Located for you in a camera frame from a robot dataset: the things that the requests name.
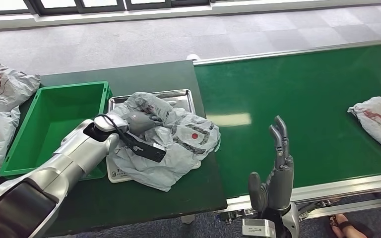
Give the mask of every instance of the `stainless steel tray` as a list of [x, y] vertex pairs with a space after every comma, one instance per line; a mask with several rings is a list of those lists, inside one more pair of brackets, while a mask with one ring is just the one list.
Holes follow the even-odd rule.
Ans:
[[[190, 113], [195, 113], [195, 107], [193, 106], [192, 93], [188, 89], [180, 89], [173, 91], [164, 91], [164, 92], [156, 92], [151, 93], [158, 98], [163, 99], [168, 102], [174, 108], [183, 108]], [[124, 103], [130, 95], [120, 96], [120, 97], [112, 97], [109, 99], [109, 110], [113, 110], [116, 105]], [[107, 159], [107, 176], [109, 177], [110, 182], [125, 182], [132, 180], [125, 172], [118, 168], [118, 166], [111, 159]], [[198, 162], [192, 169], [197, 169], [201, 166], [201, 163]]]
[[[192, 93], [189, 89], [164, 91], [151, 94], [168, 102], [174, 108], [183, 108], [190, 113], [195, 113]], [[111, 99], [109, 99], [109, 111], [113, 110], [117, 104], [124, 103], [129, 97], [130, 95], [112, 97]]]

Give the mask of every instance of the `sandal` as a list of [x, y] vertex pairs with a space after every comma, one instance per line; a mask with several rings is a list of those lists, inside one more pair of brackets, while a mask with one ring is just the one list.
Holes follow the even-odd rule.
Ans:
[[328, 220], [326, 221], [326, 224], [325, 224], [326, 233], [328, 234], [329, 238], [337, 238], [336, 234], [332, 230], [332, 226], [338, 227], [341, 230], [346, 227], [352, 226], [356, 230], [360, 231], [365, 236], [367, 236], [367, 238], [372, 238], [375, 236], [375, 233], [361, 222], [343, 222], [341, 224], [338, 224], [336, 221], [336, 217], [331, 216], [331, 217], [328, 217]]

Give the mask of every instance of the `green bin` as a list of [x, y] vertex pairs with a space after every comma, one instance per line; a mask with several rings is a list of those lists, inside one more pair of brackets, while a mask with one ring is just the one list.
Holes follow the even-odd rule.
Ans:
[[[85, 119], [93, 119], [107, 109], [112, 96], [106, 81], [44, 87], [37, 91], [18, 134], [0, 169], [6, 177], [26, 174], [39, 167]], [[106, 175], [102, 161], [82, 180]]]

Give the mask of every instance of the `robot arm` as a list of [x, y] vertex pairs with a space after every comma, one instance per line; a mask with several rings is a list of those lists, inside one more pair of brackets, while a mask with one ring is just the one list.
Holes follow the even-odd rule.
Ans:
[[276, 125], [269, 126], [276, 152], [274, 166], [266, 183], [256, 172], [249, 175], [249, 197], [257, 218], [243, 219], [242, 233], [249, 237], [297, 238], [299, 216], [296, 205], [290, 202], [294, 164], [289, 154], [287, 126], [280, 116], [274, 121]]
[[153, 118], [134, 113], [139, 125], [118, 115], [98, 115], [68, 134], [52, 157], [40, 167], [0, 185], [0, 238], [41, 237], [58, 215], [68, 192], [89, 174], [122, 140], [133, 152], [160, 162], [165, 151], [132, 134], [157, 125]]

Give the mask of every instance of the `gray carpet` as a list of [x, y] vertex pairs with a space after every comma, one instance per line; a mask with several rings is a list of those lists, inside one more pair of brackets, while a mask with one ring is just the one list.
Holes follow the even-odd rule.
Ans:
[[[381, 40], [381, 6], [313, 11], [110, 22], [0, 31], [0, 63], [54, 74], [174, 60], [202, 59]], [[348, 200], [371, 199], [363, 195]], [[381, 209], [356, 212], [381, 238]], [[325, 238], [322, 219], [301, 223], [302, 238]], [[77, 238], [236, 238], [241, 222], [213, 213], [191, 225], [167, 219], [77, 234]]]
[[[366, 194], [344, 198], [338, 204], [375, 199], [375, 195]], [[346, 214], [351, 221], [359, 221], [372, 229], [375, 238], [381, 238], [381, 209]], [[324, 229], [327, 218], [305, 220], [300, 223], [300, 238], [327, 238]], [[114, 227], [101, 232], [77, 234], [76, 238], [239, 238], [242, 237], [242, 222], [234, 221], [231, 225], [216, 220], [214, 213], [196, 216], [190, 224], [182, 224], [179, 218], [159, 220], [141, 224]]]

